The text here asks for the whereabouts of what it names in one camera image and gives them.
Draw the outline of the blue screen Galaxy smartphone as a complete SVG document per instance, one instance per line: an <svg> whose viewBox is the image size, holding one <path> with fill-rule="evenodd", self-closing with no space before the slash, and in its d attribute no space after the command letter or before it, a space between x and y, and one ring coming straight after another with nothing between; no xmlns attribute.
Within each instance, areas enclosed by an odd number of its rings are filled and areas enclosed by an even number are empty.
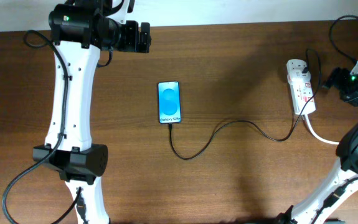
<svg viewBox="0 0 358 224"><path fill-rule="evenodd" d="M158 83L159 122L161 124L181 122L181 99L179 82Z"/></svg>

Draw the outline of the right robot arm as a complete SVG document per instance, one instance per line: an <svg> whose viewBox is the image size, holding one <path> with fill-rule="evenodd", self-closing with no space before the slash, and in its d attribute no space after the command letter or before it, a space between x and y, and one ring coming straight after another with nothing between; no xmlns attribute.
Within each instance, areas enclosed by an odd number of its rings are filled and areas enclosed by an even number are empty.
<svg viewBox="0 0 358 224"><path fill-rule="evenodd" d="M333 70L321 86L337 88L342 101L358 106L358 59L352 70ZM279 214L274 223L324 223L358 191L358 123L336 146L337 160L322 184L302 202Z"/></svg>

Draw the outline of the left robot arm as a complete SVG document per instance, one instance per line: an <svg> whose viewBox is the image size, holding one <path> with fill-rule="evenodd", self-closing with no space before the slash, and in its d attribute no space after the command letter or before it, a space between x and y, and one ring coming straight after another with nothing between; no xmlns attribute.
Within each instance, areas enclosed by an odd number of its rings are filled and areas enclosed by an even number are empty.
<svg viewBox="0 0 358 224"><path fill-rule="evenodd" d="M57 171L73 197L79 223L109 223L101 189L108 148L90 132L93 79L102 52L148 53L150 25L129 21L134 0L67 1L49 14L55 48L52 119L33 160Z"/></svg>

